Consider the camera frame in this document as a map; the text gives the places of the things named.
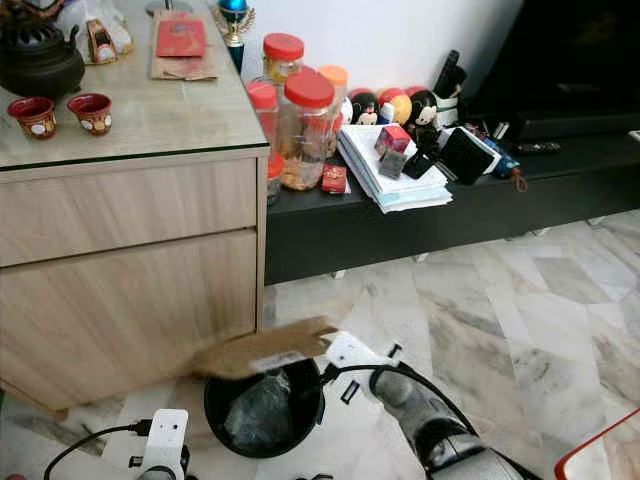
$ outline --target glass jar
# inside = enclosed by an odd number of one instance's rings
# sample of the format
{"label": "glass jar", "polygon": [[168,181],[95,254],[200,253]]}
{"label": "glass jar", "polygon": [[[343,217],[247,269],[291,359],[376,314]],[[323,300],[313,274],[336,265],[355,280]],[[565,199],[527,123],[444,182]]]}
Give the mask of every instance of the glass jar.
{"label": "glass jar", "polygon": [[278,114],[278,153],[284,158],[282,184],[293,190],[313,188],[322,176],[331,131],[335,89],[316,72],[289,77]]}
{"label": "glass jar", "polygon": [[264,75],[274,84],[284,85],[290,75],[300,72],[304,42],[286,33],[270,33],[264,37]]}
{"label": "glass jar", "polygon": [[336,65],[325,65],[320,67],[318,72],[331,82],[335,89],[333,103],[329,107],[331,110],[331,129],[327,136],[327,156],[331,157],[336,153],[338,145],[338,130],[342,128],[342,103],[347,97],[347,80],[349,73],[342,67]]}
{"label": "glass jar", "polygon": [[267,205],[273,205],[280,197],[280,183],[284,159],[278,152],[272,152],[269,157],[269,176],[267,181]]}
{"label": "glass jar", "polygon": [[247,85],[247,93],[251,105],[258,115],[264,134],[269,143],[274,145],[276,140],[276,125],[278,121],[278,99],[276,88],[266,81],[254,80]]}

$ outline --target black tv console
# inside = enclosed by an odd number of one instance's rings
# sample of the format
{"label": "black tv console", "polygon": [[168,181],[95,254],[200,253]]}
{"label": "black tv console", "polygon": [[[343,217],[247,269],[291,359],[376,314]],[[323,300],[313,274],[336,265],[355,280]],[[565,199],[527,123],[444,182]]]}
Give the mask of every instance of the black tv console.
{"label": "black tv console", "polygon": [[[640,142],[626,133],[557,140],[518,158],[529,191],[491,176],[450,183],[452,203],[383,214],[349,173],[351,195],[282,191],[267,211],[265,283],[273,284],[640,207]],[[340,163],[340,158],[333,159]]]}

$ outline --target pink box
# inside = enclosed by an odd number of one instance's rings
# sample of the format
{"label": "pink box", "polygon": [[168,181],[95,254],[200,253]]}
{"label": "pink box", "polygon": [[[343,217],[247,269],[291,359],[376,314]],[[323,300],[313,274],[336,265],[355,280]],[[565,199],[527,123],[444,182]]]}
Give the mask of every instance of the pink box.
{"label": "pink box", "polygon": [[376,152],[383,155],[388,149],[398,153],[404,153],[411,137],[398,125],[384,127],[376,141]]}

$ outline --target wooden cabinet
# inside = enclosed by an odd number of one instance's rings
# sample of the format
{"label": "wooden cabinet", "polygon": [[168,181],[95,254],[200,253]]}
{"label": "wooden cabinet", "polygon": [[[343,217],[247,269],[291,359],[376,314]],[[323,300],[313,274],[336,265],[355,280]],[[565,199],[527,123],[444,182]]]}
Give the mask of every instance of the wooden cabinet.
{"label": "wooden cabinet", "polygon": [[150,80],[145,2],[116,3],[134,51],[81,85],[111,98],[107,135],[68,97],[46,141],[0,108],[0,387],[48,410],[186,373],[260,328],[270,148],[244,86],[210,16],[218,78]]}
{"label": "wooden cabinet", "polygon": [[58,410],[180,373],[254,330],[255,252],[240,231],[0,272],[4,379]]}

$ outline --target white wall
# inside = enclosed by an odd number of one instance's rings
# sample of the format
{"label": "white wall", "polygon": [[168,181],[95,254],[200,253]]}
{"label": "white wall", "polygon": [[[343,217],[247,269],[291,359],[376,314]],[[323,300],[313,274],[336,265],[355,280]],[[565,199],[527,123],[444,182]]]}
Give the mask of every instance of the white wall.
{"label": "white wall", "polygon": [[449,50],[460,51],[473,91],[497,56],[523,0],[249,0],[243,80],[262,73],[262,39],[305,42],[305,63],[349,70],[349,88],[433,87]]}

